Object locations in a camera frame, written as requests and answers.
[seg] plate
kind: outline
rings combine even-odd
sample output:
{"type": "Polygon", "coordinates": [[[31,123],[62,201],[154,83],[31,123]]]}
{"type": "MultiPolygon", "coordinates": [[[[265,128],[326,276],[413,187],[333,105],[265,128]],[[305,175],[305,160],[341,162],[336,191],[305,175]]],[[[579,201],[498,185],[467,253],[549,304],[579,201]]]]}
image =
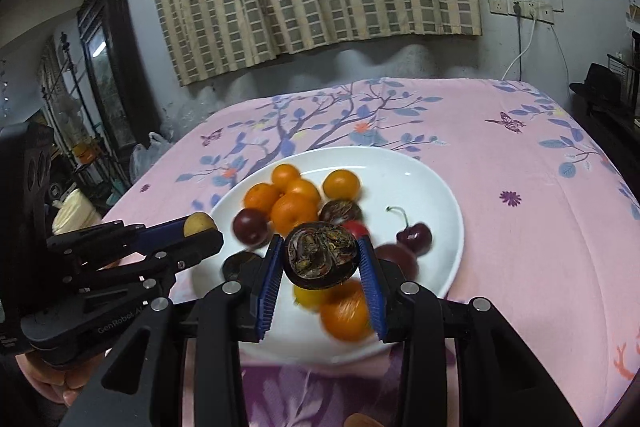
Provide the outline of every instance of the plate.
{"type": "MultiPolygon", "coordinates": [[[[427,223],[433,232],[433,246],[418,258],[420,271],[416,282],[444,297],[453,282],[464,241],[462,214],[449,186],[436,172],[418,160],[398,152],[375,147],[332,147],[307,151],[270,164],[242,180],[213,208],[211,217],[225,235],[219,254],[209,257],[191,270],[196,295],[201,298],[223,283],[224,260],[244,246],[231,232],[231,223],[242,208],[242,198],[253,185],[271,182],[271,171],[282,163],[295,165],[303,177],[321,187],[335,169],[355,172],[362,183],[358,200],[364,223],[376,247],[394,243],[404,228],[401,214],[386,212],[389,205],[402,206],[411,223],[427,223]]],[[[264,255],[266,247],[258,250],[264,255]]],[[[335,364],[363,359],[384,349],[375,335],[361,343],[337,341],[322,329],[318,314],[294,304],[293,285],[282,277],[271,330],[260,344],[241,343],[246,354],[278,363],[335,364]]]]}

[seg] butterfly print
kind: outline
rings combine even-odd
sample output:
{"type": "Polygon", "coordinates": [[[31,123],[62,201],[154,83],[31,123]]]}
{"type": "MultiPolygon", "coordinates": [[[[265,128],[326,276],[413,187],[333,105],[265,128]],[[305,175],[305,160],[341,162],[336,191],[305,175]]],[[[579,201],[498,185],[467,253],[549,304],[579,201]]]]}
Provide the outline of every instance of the butterfly print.
{"type": "Polygon", "coordinates": [[[222,136],[222,127],[217,131],[213,131],[209,136],[200,136],[200,138],[202,138],[202,146],[206,147],[211,142],[213,142],[213,140],[219,140],[221,136],[222,136]]]}
{"type": "Polygon", "coordinates": [[[513,132],[522,132],[519,128],[525,126],[525,124],[523,124],[520,120],[513,120],[513,118],[511,118],[508,114],[506,114],[503,111],[500,111],[500,118],[502,118],[502,121],[497,121],[497,120],[484,120],[484,121],[503,125],[505,126],[506,129],[509,129],[510,131],[513,131],[513,132]]]}

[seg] metal screw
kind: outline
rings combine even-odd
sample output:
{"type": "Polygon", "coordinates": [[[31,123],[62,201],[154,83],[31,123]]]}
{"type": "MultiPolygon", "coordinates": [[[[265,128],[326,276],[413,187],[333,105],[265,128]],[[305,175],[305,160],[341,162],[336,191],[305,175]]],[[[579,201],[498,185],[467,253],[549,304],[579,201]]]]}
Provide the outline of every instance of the metal screw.
{"type": "Polygon", "coordinates": [[[240,291],[240,288],[242,288],[242,285],[238,281],[229,281],[229,282],[225,282],[222,285],[222,291],[227,295],[233,295],[234,293],[238,293],[240,291]]]}
{"type": "Polygon", "coordinates": [[[400,285],[400,291],[405,295],[415,295],[420,291],[420,286],[415,282],[407,281],[400,285]]]}
{"type": "Polygon", "coordinates": [[[164,297],[157,297],[151,301],[151,309],[155,312],[161,312],[169,305],[169,301],[164,297]]]}
{"type": "Polygon", "coordinates": [[[478,297],[477,299],[474,299],[472,304],[474,308],[479,312],[487,312],[491,309],[491,302],[489,302],[484,297],[478,297]]]}

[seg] floral tablecloth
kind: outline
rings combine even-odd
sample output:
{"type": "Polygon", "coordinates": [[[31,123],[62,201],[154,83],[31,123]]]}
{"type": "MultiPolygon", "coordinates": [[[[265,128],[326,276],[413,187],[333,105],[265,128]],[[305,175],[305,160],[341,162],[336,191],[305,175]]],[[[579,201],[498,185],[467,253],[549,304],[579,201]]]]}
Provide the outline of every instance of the floral tablecloth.
{"type": "MultiPolygon", "coordinates": [[[[598,425],[640,364],[640,206],[602,150],[532,86],[377,78],[240,103],[177,143],[106,219],[150,226],[208,212],[276,159],[346,144],[411,155],[443,177],[466,228],[449,298],[490,298],[583,425],[598,425]]],[[[188,274],[172,298],[194,298],[188,274]]],[[[358,411],[389,425],[400,356],[339,369],[245,360],[251,425],[334,427],[358,411]]]]}

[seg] white cable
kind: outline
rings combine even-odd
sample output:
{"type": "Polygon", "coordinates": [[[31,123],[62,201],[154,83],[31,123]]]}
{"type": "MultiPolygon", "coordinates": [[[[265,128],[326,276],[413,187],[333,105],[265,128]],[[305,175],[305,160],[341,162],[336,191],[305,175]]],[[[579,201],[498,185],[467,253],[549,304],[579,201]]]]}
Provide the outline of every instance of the white cable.
{"type": "Polygon", "coordinates": [[[509,71],[511,70],[511,68],[513,68],[513,65],[518,61],[518,59],[520,57],[522,57],[522,55],[524,55],[525,53],[527,53],[527,51],[529,51],[529,48],[531,47],[531,43],[533,42],[533,31],[536,29],[536,17],[533,17],[533,26],[531,27],[531,36],[529,38],[529,44],[527,44],[527,47],[524,48],[524,51],[518,55],[516,58],[513,59],[513,62],[511,64],[509,64],[509,67],[507,68],[507,70],[504,72],[504,75],[502,76],[502,78],[500,80],[504,80],[504,77],[507,76],[507,73],[509,73],[509,71]]]}

